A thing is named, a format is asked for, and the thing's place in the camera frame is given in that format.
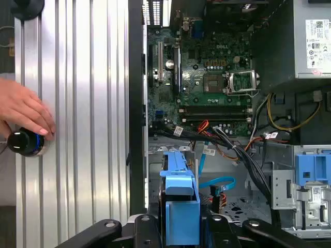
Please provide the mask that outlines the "person's hand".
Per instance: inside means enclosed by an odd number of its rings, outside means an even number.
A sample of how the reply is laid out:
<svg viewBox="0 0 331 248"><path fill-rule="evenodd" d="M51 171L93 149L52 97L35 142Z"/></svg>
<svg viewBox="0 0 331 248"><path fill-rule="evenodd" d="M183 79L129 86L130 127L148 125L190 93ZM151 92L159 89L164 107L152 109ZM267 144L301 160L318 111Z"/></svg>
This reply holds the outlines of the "person's hand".
<svg viewBox="0 0 331 248"><path fill-rule="evenodd" d="M1 135L5 139L12 133L10 123L49 141L55 134L53 116L36 93L16 81L1 78Z"/></svg>

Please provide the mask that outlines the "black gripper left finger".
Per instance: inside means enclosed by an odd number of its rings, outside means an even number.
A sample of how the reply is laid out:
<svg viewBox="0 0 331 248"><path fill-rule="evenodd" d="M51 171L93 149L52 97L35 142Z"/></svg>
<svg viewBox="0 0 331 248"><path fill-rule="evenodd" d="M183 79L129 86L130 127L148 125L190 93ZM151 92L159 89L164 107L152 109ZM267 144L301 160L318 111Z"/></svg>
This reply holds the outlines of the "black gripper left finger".
<svg viewBox="0 0 331 248"><path fill-rule="evenodd" d="M154 216L140 214L125 225L117 220L101 220L58 247L162 247L162 241Z"/></svg>

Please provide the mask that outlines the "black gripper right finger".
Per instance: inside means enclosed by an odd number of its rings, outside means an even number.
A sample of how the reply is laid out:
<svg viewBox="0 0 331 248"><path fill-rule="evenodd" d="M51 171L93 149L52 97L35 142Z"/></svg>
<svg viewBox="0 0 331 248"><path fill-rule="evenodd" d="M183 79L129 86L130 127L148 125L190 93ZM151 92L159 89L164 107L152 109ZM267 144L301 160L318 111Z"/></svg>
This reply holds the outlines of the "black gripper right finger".
<svg viewBox="0 0 331 248"><path fill-rule="evenodd" d="M207 247L314 247L314 244L259 220L245 220L241 227L223 215L206 218Z"/></svg>

